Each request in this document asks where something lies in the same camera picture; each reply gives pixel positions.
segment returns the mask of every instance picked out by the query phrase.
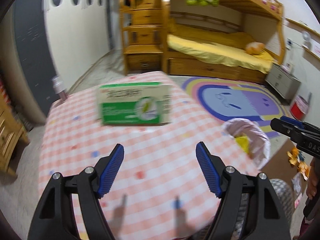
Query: candy wrapper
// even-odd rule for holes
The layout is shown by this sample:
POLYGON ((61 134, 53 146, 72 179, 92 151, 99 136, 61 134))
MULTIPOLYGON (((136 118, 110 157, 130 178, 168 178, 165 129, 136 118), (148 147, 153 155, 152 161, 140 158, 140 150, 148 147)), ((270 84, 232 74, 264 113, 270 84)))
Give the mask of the candy wrapper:
POLYGON ((292 166, 298 164, 298 172, 302 174, 304 180, 308 180, 310 167, 304 162, 304 156, 302 155, 302 152, 294 147, 292 148, 291 152, 287 152, 287 156, 289 157, 289 163, 292 166))
POLYGON ((295 199, 294 208, 297 208, 302 198, 301 174, 298 172, 291 181, 292 181, 293 194, 295 199))

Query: gray patterned cloth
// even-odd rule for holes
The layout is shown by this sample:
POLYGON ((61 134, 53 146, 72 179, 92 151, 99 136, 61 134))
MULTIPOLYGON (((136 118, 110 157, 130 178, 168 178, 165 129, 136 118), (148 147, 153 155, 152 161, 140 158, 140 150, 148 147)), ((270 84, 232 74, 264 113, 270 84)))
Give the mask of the gray patterned cloth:
MULTIPOLYGON (((284 209, 284 214, 287 218, 288 224, 291 224, 291 218, 294 212, 294 200, 293 200, 293 192, 291 187, 281 179, 271 179, 270 180, 282 207, 284 209)), ((244 223, 244 217, 247 210, 247 199, 248 194, 242 194, 241 203, 238 211, 238 217, 235 225, 235 229, 233 231, 231 240, 238 240, 241 234, 242 225, 244 223)), ((205 228, 201 229, 197 233, 195 233, 192 238, 194 240, 203 240, 205 239, 207 232, 210 228, 210 225, 207 225, 205 228)))

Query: rainbow rug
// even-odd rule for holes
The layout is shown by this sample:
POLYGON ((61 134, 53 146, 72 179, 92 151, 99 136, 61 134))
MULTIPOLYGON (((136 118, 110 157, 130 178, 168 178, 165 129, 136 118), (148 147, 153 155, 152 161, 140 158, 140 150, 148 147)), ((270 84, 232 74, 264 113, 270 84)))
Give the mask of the rainbow rug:
POLYGON ((288 116, 267 89, 254 83, 192 77, 182 88, 221 124, 232 118, 246 118, 255 122, 269 138, 279 136, 271 129, 270 121, 288 116))

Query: wooden drawer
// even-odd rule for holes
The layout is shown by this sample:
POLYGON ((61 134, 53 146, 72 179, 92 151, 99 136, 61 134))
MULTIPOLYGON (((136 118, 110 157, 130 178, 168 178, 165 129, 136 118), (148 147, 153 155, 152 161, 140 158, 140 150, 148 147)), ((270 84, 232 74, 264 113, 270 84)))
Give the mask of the wooden drawer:
POLYGON ((130 70, 158 69, 161 66, 158 54, 131 54, 127 55, 130 70))
POLYGON ((161 24, 161 10, 137 10, 132 14, 132 25, 161 24))
POLYGON ((140 0, 137 1, 136 9, 161 9, 161 0, 140 0))
POLYGON ((130 27, 129 45, 160 44, 161 28, 148 27, 130 27))
POLYGON ((15 133, 10 129, 8 123, 4 119, 4 115, 0 116, 0 150, 1 154, 6 157, 11 149, 12 141, 15 133))
POLYGON ((170 74, 236 80, 239 72, 236 67, 232 68, 225 65, 204 63, 197 59, 174 58, 170 59, 170 74))
POLYGON ((245 67, 237 67, 239 73, 237 80, 253 82, 257 84, 264 84, 266 79, 266 74, 258 70, 253 70, 245 67))

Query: wall shelf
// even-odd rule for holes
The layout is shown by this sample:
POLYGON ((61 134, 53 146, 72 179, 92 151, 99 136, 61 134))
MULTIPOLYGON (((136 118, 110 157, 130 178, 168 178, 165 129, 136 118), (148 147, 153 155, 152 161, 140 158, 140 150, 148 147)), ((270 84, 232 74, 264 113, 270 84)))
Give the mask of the wall shelf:
POLYGON ((320 33, 317 33, 315 30, 310 29, 308 26, 305 26, 305 25, 303 25, 303 24, 301 24, 301 23, 298 23, 298 22, 296 22, 296 21, 294 21, 294 20, 291 20, 291 19, 288 19, 288 18, 286 18, 286 20, 287 20, 289 23, 292 23, 292 24, 294 24, 294 25, 296 25, 296 26, 304 29, 305 31, 307 31, 307 32, 309 32, 309 33, 312 33, 313 35, 317 36, 318 38, 320 38, 320 33))
POLYGON ((308 48, 305 47, 305 46, 302 46, 302 47, 303 47, 303 49, 304 49, 306 52, 308 52, 310 55, 312 55, 313 57, 315 57, 317 60, 320 61, 320 57, 318 57, 316 54, 314 54, 310 49, 308 49, 308 48))

